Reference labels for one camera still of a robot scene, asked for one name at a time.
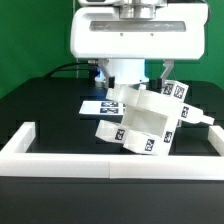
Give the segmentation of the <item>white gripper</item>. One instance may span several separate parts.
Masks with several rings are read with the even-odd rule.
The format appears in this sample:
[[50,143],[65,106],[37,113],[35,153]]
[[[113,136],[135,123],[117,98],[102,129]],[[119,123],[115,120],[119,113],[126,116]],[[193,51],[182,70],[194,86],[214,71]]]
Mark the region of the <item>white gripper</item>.
[[[113,88],[107,59],[197,60],[205,49],[204,26],[208,6],[204,3],[174,3],[156,10],[152,20],[122,19],[115,7],[83,7],[72,21],[70,50],[77,58],[100,59],[99,68]],[[156,79],[163,88],[174,67],[164,60]]]

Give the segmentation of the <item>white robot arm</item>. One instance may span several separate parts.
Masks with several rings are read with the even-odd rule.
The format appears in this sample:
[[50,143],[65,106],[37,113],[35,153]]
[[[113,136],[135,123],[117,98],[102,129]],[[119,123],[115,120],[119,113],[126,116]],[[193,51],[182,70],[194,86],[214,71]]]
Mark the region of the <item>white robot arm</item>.
[[70,50],[95,61],[98,82],[146,82],[145,61],[198,60],[205,49],[209,5],[203,0],[78,0]]

